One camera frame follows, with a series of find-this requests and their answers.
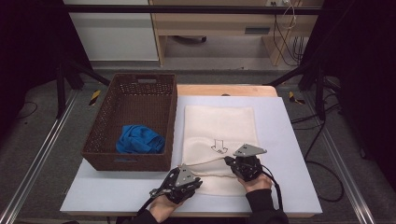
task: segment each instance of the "cable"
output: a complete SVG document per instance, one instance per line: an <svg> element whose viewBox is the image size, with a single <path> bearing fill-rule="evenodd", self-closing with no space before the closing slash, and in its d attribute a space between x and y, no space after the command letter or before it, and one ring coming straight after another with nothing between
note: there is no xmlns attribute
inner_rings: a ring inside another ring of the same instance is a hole
<svg viewBox="0 0 396 224"><path fill-rule="evenodd" d="M27 101L27 102L25 102L25 104L33 104L33 105L35 105L35 109L33 109L33 111L30 112L28 115L17 117L16 119L25 119L25 118L33 115L38 109L38 105L35 102Z"/></svg>
<svg viewBox="0 0 396 224"><path fill-rule="evenodd" d="M319 167L325 169L326 171L328 171L329 173L331 173L331 174L337 179L337 181L340 183L340 186L341 186L341 193L340 193L340 195L339 195L336 199L327 199L327 198L324 198L324 197L322 197L322 196L320 195L320 193L316 190L317 195L318 195L318 198L320 198L320 199L323 200L323 201L329 202L329 203L338 203L338 202L340 202L340 201L343 199L344 194L345 194L344 184L343 184L343 182L341 181L340 177L338 177L338 175L337 175L333 170L331 170L329 167L327 167L327 166L325 166L325 165L323 165L323 164L321 164L321 163L319 163L319 162L316 162L316 161L305 161L305 163L315 164L315 165L317 165L317 166L319 166Z"/></svg>
<svg viewBox="0 0 396 224"><path fill-rule="evenodd" d="M290 22L291 26L284 26L282 24L282 27L289 30L289 29L292 29L297 24L297 22L296 22L297 17L296 17L296 14L294 13L294 6L291 4L290 0L288 0L287 2L288 2L289 7L283 13L282 19L285 17L286 13L289 11L290 8L293 10L293 17L292 17L291 22Z"/></svg>
<svg viewBox="0 0 396 224"><path fill-rule="evenodd" d="M327 98L329 98L330 96L333 96L333 95L335 95L335 94L332 93L332 94L327 95L327 96L324 98L324 100L326 100ZM325 112L328 112L328 111L330 111L330 110L336 108L337 106L339 106L339 104L332 105L332 106L330 106L329 108L325 109ZM307 119L312 119L312 118L315 117L315 116L317 116L317 115L312 115L312 116L308 116L308 117L306 117L306 118L297 119L297 122L302 122L302 121L305 121L305 120L307 120ZM340 186L341 186L341 193L340 193L340 195L339 195L336 199L324 198L324 197L322 197L322 196L320 195L319 191L318 191L317 189L315 189L315 191L317 192L317 195L318 195L318 198L319 198L319 199L321 199L321 200L323 200L323 201L325 201L325 202L329 202L329 203L337 203L337 202L339 202L339 201L342 200L342 198L344 197L344 194L345 194L344 184L343 184L343 182L341 181L341 179L340 179L340 178L338 177L338 175L337 175L333 170L331 170L329 167L327 167L327 166L325 166L325 165L323 165L323 164L321 164L321 163L319 163L319 162L316 162L316 161L309 161L309 160L307 159L309 153L312 151L312 148L313 148L314 144L317 142L318 137L320 136L320 133L322 132L325 123L326 123L326 117L325 117L325 119L323 120L323 123L321 123L321 124L318 125L318 126L320 126L320 129L319 129L319 131L317 132L317 134L315 135L314 139L312 140L312 143L311 143L311 145L309 146L308 150L306 151L306 153L305 153L305 155L304 155L304 161L305 161L305 163L307 163L307 164L308 164L308 163L315 164L315 165L317 165L317 166L319 166L319 167L325 169L326 171L328 171L331 175L333 175L333 176L337 179L338 183L339 183Z"/></svg>
<svg viewBox="0 0 396 224"><path fill-rule="evenodd" d="M297 50L297 41L300 38L300 43L299 43L299 48ZM294 41L293 41L293 57L296 58L297 64L301 64L301 61L303 60L303 48L304 48L304 38L302 36L295 36Z"/></svg>
<svg viewBox="0 0 396 224"><path fill-rule="evenodd" d="M294 59L294 57L292 56L292 54L290 53L288 44L286 43L286 39L283 37L282 33L281 33L280 30L279 30L279 26L277 25L276 15L274 15L274 17L275 17L275 22L274 22L273 38L274 38L275 47L276 47L276 49L279 51L279 54L280 54L280 56L282 57L282 60L283 60L283 62L284 62L285 64L287 64L288 66L297 66L298 64L289 64L289 63L287 63L286 60L285 60L285 57L283 56L282 51L281 51L281 50L279 49L279 47L277 46L276 39L275 39L275 30L276 30L276 28L278 29L278 32L280 33L280 36L282 37L283 43L286 45L286 49L288 50L288 52L289 52L291 58L292 58L295 62L297 62L297 61Z"/></svg>
<svg viewBox="0 0 396 224"><path fill-rule="evenodd" d="M161 190L164 187L165 184L165 180L168 179L171 175L173 175L172 172L169 172L168 175L166 176L166 178L163 180L163 182L161 183L160 187L157 188L157 192L158 190ZM154 201L154 198L149 197L149 199L142 205L142 207L137 211L136 215L140 216L145 210L146 208L149 206L149 204L151 204Z"/></svg>
<svg viewBox="0 0 396 224"><path fill-rule="evenodd" d="M310 128L293 128L293 130L312 130L312 129L316 129L317 127L319 127L321 124L315 125L313 127Z"/></svg>
<svg viewBox="0 0 396 224"><path fill-rule="evenodd" d="M274 182L274 187L276 189L277 203L279 205L279 209L283 210L282 193L280 192L280 186L275 181L275 178L274 178L273 174L271 173L271 171L267 167L265 167L264 165L262 165L262 167L264 167L270 173L270 174L267 174L266 172L262 171L262 173L264 175L268 176L268 178L270 178Z"/></svg>

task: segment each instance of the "white towel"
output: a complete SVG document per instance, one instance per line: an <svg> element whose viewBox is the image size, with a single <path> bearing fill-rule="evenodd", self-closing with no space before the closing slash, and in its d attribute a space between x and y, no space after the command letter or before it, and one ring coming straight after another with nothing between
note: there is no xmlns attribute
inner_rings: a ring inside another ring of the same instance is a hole
<svg viewBox="0 0 396 224"><path fill-rule="evenodd" d="M204 181L197 193L245 195L224 157L244 144L258 147L252 107L185 107L182 162Z"/></svg>

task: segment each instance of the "blue towel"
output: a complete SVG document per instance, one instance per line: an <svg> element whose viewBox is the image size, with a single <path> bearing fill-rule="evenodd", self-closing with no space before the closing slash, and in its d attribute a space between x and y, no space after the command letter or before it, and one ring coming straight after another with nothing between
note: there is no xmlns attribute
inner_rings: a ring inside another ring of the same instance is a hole
<svg viewBox="0 0 396 224"><path fill-rule="evenodd" d="M119 153L161 153L165 140L144 125L125 125L116 144Z"/></svg>

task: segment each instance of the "brown basket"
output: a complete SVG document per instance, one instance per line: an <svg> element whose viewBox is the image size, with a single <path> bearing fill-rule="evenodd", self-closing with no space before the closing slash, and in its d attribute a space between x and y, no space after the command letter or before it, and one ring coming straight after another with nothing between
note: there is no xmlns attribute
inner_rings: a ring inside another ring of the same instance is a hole
<svg viewBox="0 0 396 224"><path fill-rule="evenodd" d="M176 76L116 74L81 155L98 171L169 171L177 108ZM123 125L142 124L165 139L161 154L120 154Z"/></svg>

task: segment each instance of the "tripod leg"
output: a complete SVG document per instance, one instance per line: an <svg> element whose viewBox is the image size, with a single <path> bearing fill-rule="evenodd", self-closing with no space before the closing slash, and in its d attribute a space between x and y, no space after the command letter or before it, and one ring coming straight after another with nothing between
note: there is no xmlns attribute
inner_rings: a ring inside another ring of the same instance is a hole
<svg viewBox="0 0 396 224"><path fill-rule="evenodd" d="M289 71L286 75L284 75L284 76L282 76L280 78L277 78L276 80L274 80L274 81L272 81L270 83L262 84L262 85L263 86L276 87L276 86L282 84L283 82L291 79L292 77L295 77L295 76L303 74L306 71L306 69L310 68L310 66L311 66L311 63L302 64L299 67Z"/></svg>
<svg viewBox="0 0 396 224"><path fill-rule="evenodd" d="M56 119L60 118L66 109L66 96L64 93L64 74L62 64L56 70L56 87L58 91L58 115Z"/></svg>
<svg viewBox="0 0 396 224"><path fill-rule="evenodd" d="M70 66L76 68L77 70L79 70L82 73L87 74L90 77L93 77L94 79L100 81L101 83L103 83L104 85L110 85L110 80L108 80L107 78L104 78L102 76L100 76L99 74L93 72L91 69L88 69L76 62L70 61L69 62Z"/></svg>
<svg viewBox="0 0 396 224"><path fill-rule="evenodd" d="M324 101L323 101L323 69L321 66L318 67L318 76L317 76L317 89L315 94L315 109L317 110L318 116L321 120L325 120L326 112L324 110Z"/></svg>
<svg viewBox="0 0 396 224"><path fill-rule="evenodd" d="M70 84L70 87L73 90L82 90L82 88L84 87L84 82L82 81L78 72L75 70L76 69L70 67L68 63L65 63L63 70L64 78Z"/></svg>
<svg viewBox="0 0 396 224"><path fill-rule="evenodd" d="M318 78L317 72L318 72L318 66L314 66L312 69L308 70L303 75L300 82L298 83L300 90L306 91L309 88L311 88L311 86L315 83L316 78Z"/></svg>

